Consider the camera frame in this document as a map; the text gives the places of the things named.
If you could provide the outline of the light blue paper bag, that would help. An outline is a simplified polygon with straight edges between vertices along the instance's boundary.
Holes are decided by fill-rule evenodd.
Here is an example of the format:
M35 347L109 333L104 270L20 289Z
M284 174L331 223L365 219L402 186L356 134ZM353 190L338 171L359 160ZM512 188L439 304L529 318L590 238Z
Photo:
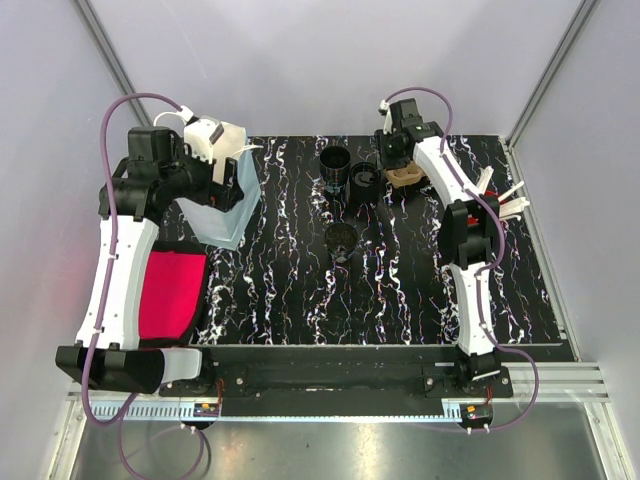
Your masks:
M235 250L260 199L261 189L246 129L202 117L183 129L193 156L212 167L208 203L177 203L197 240Z

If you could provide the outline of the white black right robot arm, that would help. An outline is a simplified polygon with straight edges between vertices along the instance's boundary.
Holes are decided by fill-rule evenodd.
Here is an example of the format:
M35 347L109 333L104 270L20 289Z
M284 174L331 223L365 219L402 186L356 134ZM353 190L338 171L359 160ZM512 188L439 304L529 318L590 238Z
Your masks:
M489 273L504 252L499 201L474 185L434 122L425 122L413 99L383 100L384 126L376 132L382 167L391 173L414 164L434 187L444 216L437 246L454 279L459 314L454 384L466 396L486 389L501 370L491 325Z

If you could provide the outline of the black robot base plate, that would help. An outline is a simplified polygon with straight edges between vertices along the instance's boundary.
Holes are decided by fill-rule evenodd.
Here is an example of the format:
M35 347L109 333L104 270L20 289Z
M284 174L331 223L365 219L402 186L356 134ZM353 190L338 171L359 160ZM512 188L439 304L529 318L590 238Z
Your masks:
M447 399L510 399L495 357L465 360L452 346L215 346L199 378L164 397L222 396L222 416L268 420L444 417Z

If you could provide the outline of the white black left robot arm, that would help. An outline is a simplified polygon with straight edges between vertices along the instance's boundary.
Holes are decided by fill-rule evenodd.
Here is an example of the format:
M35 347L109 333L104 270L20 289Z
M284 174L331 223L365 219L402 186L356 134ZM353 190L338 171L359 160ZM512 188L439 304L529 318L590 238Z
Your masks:
M247 133L203 118L182 132L135 127L127 143L99 193L87 312L55 362L86 389L150 394L179 382L203 396L216 382L191 343L204 310L204 248L236 248L257 203Z

